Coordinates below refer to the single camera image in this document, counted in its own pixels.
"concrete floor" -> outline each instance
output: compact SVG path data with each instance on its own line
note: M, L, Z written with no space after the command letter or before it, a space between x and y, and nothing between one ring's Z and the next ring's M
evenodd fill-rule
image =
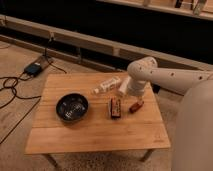
M20 47L11 46L8 49L1 49L6 46L0 42L0 77L18 76L23 68L35 60L40 54ZM55 65L65 69L69 73L74 72L97 72L70 62L55 59ZM50 73L60 73L55 68L49 67L37 78L21 83L18 92L22 96L40 95L45 79ZM11 96L10 91L0 93L0 105ZM173 144L175 122L179 102L182 97L161 90L156 95L163 119ZM8 107L0 110L0 138L11 130L35 103L36 100L15 100ZM25 145L32 126L35 109L18 125L10 136L0 145L0 170L1 171L30 171L30 170L56 170L41 155L25 155ZM99 152L99 153L74 153L55 154L53 157L61 166L61 170L122 170L122 171L170 171L171 170L171 150L156 150L152 156L141 163L139 159L143 156L143 150L122 151L122 152Z

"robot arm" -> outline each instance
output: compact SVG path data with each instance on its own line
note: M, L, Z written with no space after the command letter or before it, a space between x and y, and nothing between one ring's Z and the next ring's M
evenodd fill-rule
M147 81L184 95L176 124L172 171L213 170L213 72L157 68L148 57L128 66L127 93L142 95Z
M131 77L128 84L128 93L133 96L141 95L141 89L144 88L142 84L146 81L184 95L192 86L213 76L213 72L210 71L158 68L153 57L132 62L127 71Z

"cable on floor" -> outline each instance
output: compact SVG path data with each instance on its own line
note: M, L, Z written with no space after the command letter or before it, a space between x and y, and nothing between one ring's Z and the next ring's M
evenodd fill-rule
M17 126L26 118L26 116L36 107L40 102L40 98L34 103L34 105L24 114L24 116L16 123L16 125L8 132L8 134L0 141L0 145L10 136L10 134L17 128Z
M28 81L30 80L32 77L28 77L28 78L22 78L22 76L24 75L24 73L22 73L19 77L0 77L0 80L4 80L3 81L3 87L0 89L0 92L3 90L7 90L10 89L13 96L12 98L6 102L5 104L3 104L2 106L0 106L0 109L5 108L6 106L8 106L10 103L13 102L13 100L15 98L21 99L21 100L31 100L31 99L37 99L40 98L41 96L33 96L33 97L21 97L18 95L16 86L19 84L19 81Z
M47 55L47 49L48 49L48 46L49 46L49 44L50 44L51 42L52 42L52 39L49 39L49 41L47 42L47 45L46 45L45 48L44 48L44 54L43 54L43 55L44 55L44 57L45 57L45 59L46 59L46 61L47 61L47 63L48 63L49 65L51 65L52 67L54 67L54 68L56 68L56 69L62 71L62 72L65 73L65 74L67 74L67 71L65 71L64 69L62 69L62 68L60 68L60 67L57 67L57 66L53 65L53 64L49 61L48 58L50 58L50 56Z

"small box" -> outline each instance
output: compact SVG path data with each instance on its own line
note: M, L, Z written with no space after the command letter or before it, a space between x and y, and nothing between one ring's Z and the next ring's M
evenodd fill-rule
M112 119L121 117L121 100L118 98L112 98L109 102L109 115Z

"wooden table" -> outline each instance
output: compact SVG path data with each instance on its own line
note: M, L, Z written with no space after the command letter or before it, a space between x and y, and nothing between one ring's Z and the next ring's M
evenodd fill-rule
M150 85L145 88L145 104L135 114L128 108L134 97L122 100L121 119L112 120L107 104L116 90L94 95L92 90L112 76L125 78L126 73L87 73L50 75L26 146L26 154L95 152L169 148L168 135ZM65 124L56 115L58 100L70 93L80 93L89 102L83 120ZM55 166L50 155L45 155Z

